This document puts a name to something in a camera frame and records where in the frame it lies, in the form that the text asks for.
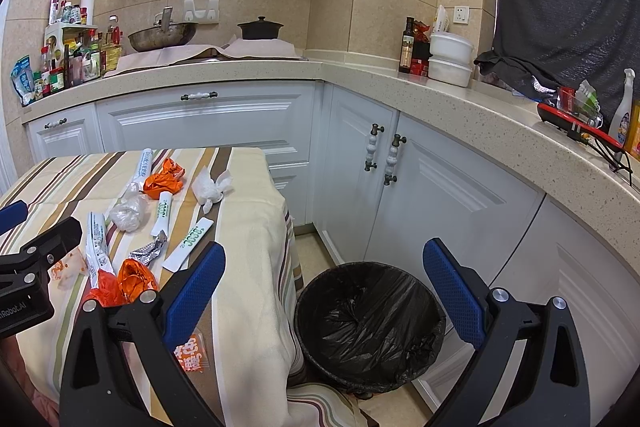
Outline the striped tablecloth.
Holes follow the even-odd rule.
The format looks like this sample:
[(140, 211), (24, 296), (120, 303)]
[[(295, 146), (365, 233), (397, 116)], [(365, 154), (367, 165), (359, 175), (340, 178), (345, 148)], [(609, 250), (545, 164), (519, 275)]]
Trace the striped tablecloth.
[[(1, 195), (1, 208), (24, 200), (26, 222), (1, 235), (1, 256), (17, 253), (29, 239), (73, 216), (85, 228), (89, 212), (105, 216), (106, 241), (117, 273), (131, 251), (151, 243), (157, 202), (141, 229), (118, 231), (107, 213), (132, 181), (141, 150), (50, 158), (29, 169)], [(293, 222), (274, 187), (264, 153), (258, 148), (171, 148), (154, 150), (154, 171), (166, 158), (184, 169), (182, 190), (171, 202), (166, 254), (151, 263), (160, 288), (174, 273), (163, 270), (171, 254), (201, 217), (191, 190), (206, 168), (215, 179), (224, 170), (232, 191), (206, 218), (214, 225), (190, 260), (217, 242), (226, 269), (196, 326), (203, 335), (209, 368), (186, 373), (224, 426), (367, 426), (358, 402), (324, 384), (301, 384), (303, 353), (293, 317), (303, 277), (295, 250)], [(35, 387), (60, 403), (63, 365), (72, 328), (90, 291), (87, 275), (69, 291), (51, 281), (51, 320), (17, 335), (26, 372)]]

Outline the black trash bin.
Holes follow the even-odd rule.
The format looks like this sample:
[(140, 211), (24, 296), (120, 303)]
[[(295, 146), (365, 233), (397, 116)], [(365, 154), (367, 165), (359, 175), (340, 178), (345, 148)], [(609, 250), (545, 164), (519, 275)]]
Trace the black trash bin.
[(412, 274), (350, 262), (306, 285), (294, 329), (308, 377), (363, 398), (409, 384), (435, 363), (446, 314)]

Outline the white blue milk powder sachet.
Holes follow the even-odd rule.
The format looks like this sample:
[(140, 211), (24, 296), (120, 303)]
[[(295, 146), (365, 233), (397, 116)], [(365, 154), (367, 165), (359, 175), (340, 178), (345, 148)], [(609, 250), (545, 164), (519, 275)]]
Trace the white blue milk powder sachet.
[(141, 152), (136, 171), (132, 177), (132, 183), (138, 188), (138, 190), (142, 189), (145, 180), (151, 176), (152, 165), (153, 151), (150, 148), (145, 148)]

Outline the white spray bottle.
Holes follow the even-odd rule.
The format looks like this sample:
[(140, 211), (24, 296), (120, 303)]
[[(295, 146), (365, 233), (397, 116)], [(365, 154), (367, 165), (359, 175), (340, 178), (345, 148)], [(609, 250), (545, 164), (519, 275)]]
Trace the white spray bottle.
[(624, 93), (620, 105), (617, 106), (614, 116), (611, 120), (608, 135), (615, 140), (620, 146), (624, 146), (628, 129), (630, 125), (631, 106), (634, 99), (634, 80), (636, 72), (632, 68), (624, 69)]

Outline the white green sachet small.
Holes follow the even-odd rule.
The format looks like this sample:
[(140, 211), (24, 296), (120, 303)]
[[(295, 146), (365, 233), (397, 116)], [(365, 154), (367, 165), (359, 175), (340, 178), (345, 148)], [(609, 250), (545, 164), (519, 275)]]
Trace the white green sachet small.
[(156, 220), (153, 225), (151, 236), (157, 239), (160, 234), (169, 235), (169, 221), (171, 210), (172, 194), (167, 191), (160, 193), (156, 210)]

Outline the dark oil bottle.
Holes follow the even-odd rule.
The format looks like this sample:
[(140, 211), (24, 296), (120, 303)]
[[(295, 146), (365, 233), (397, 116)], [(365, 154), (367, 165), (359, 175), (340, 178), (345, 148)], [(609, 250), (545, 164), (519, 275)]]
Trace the dark oil bottle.
[(406, 18), (406, 26), (402, 33), (401, 49), (399, 57), (399, 72), (405, 72), (408, 74), (411, 69), (413, 43), (414, 43), (414, 31), (413, 31), (414, 18)]

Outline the red packages behind bottle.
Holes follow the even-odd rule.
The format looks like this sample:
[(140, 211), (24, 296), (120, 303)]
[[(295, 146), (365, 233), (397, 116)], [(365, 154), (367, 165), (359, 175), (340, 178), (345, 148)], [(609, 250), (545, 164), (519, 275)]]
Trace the red packages behind bottle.
[(428, 74), (428, 60), (431, 56), (430, 26), (420, 20), (415, 20), (413, 22), (410, 74), (426, 77)]

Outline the white grey printed sachet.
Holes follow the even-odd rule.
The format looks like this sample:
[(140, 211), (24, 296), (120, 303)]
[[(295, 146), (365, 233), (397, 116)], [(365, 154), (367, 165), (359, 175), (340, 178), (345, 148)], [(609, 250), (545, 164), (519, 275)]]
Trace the white grey printed sachet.
[(100, 271), (115, 274), (111, 259), (108, 257), (105, 220), (102, 213), (88, 213), (85, 259), (91, 288), (99, 287)]

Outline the white orange snack wrapper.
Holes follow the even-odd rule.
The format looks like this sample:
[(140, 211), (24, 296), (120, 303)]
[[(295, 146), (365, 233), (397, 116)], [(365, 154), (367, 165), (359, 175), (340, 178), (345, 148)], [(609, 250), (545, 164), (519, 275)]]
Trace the white orange snack wrapper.
[(79, 247), (74, 248), (50, 269), (51, 280), (61, 291), (69, 291), (87, 275), (87, 263)]

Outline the orange plastic bag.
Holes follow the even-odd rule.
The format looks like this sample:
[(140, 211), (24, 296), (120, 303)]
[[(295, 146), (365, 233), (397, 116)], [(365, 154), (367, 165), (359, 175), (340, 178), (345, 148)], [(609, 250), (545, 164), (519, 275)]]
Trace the orange plastic bag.
[(116, 275), (104, 270), (98, 271), (98, 286), (91, 288), (82, 301), (96, 300), (103, 308), (126, 305)]

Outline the silver foil wrapper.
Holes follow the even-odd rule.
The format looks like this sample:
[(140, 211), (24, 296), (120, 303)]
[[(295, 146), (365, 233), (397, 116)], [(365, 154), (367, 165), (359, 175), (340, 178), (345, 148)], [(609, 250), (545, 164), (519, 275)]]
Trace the silver foil wrapper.
[(167, 243), (168, 237), (165, 231), (162, 230), (154, 237), (151, 243), (131, 251), (128, 258), (148, 267), (166, 251)]

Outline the paper towel roll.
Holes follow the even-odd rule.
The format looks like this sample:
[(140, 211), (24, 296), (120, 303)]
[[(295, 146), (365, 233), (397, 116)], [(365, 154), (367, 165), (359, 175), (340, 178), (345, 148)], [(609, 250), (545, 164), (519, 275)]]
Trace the paper towel roll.
[(80, 8), (86, 14), (86, 25), (93, 24), (94, 4), (96, 0), (80, 0)]

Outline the yellow cooking oil bottle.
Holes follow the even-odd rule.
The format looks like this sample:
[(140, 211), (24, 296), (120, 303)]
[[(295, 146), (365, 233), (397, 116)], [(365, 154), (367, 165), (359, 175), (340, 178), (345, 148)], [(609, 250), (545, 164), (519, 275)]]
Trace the yellow cooking oil bottle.
[(101, 72), (103, 75), (107, 72), (113, 72), (117, 68), (118, 61), (122, 56), (121, 38), (122, 32), (119, 28), (118, 16), (112, 14), (108, 18), (108, 26), (101, 46)]

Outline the clear plastic bag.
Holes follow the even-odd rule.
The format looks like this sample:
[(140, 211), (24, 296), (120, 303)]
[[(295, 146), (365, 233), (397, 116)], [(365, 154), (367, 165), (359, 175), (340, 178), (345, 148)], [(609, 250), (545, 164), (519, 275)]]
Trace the clear plastic bag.
[(116, 229), (125, 233), (134, 233), (148, 222), (149, 199), (138, 182), (127, 185), (124, 194), (108, 213)]

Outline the white tissue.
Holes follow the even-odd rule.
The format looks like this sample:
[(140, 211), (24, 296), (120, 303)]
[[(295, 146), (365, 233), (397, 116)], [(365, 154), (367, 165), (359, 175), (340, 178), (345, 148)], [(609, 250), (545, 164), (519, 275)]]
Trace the white tissue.
[(203, 168), (193, 180), (191, 190), (206, 215), (232, 191), (231, 173), (229, 170), (224, 170), (214, 179), (209, 171)]

